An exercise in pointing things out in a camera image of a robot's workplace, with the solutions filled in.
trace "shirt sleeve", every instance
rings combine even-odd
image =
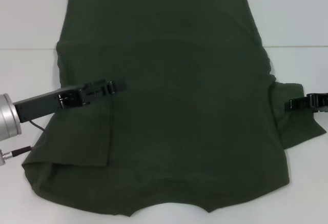
[[[285,149],[326,133],[314,120],[313,111],[310,109],[285,112],[286,101],[303,96],[303,86],[300,84],[274,82],[271,85],[270,98],[273,115]]]

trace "silver cylinder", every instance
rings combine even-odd
[[[0,95],[0,141],[22,133],[15,106],[8,94]]]
[[[2,151],[0,150],[0,166],[5,165],[5,164],[6,164],[6,161],[5,161],[4,155],[3,155]]]

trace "white table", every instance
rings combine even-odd
[[[248,0],[263,45],[280,82],[301,83],[305,92],[328,92],[328,0]],[[59,87],[54,47],[67,0],[0,0],[0,93],[13,101]],[[328,130],[328,114],[316,114]],[[36,122],[45,127],[50,116]],[[32,145],[41,132],[22,124],[23,134],[0,142],[3,151]],[[286,151],[291,183],[254,201],[218,209],[177,203],[125,216],[99,215],[37,197],[24,177],[25,156],[0,168],[0,223],[277,224],[328,223],[328,135]]]

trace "folded shirt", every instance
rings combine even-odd
[[[310,110],[285,113],[302,86],[270,75],[247,0],[69,0],[57,52],[63,87],[127,85],[56,113],[23,163],[62,205],[210,212],[288,184],[284,149],[325,133]]]

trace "black cable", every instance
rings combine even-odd
[[[31,147],[31,146],[27,146],[24,148],[20,148],[18,150],[13,150],[13,151],[11,151],[11,155],[12,155],[12,157],[19,156],[19,155],[22,155],[23,153],[29,152],[30,150],[32,150],[32,148],[33,147]]]
[[[40,143],[40,145],[38,146],[33,146],[32,149],[34,148],[37,148],[37,147],[40,147],[40,146],[44,146],[45,143],[47,142],[48,140],[48,136],[47,136],[47,132],[46,132],[46,129],[44,129],[43,127],[40,127],[38,124],[35,124],[33,121],[29,120],[30,124],[32,124],[33,126],[39,128],[41,131],[43,131],[43,134],[45,135],[45,140],[43,142]]]

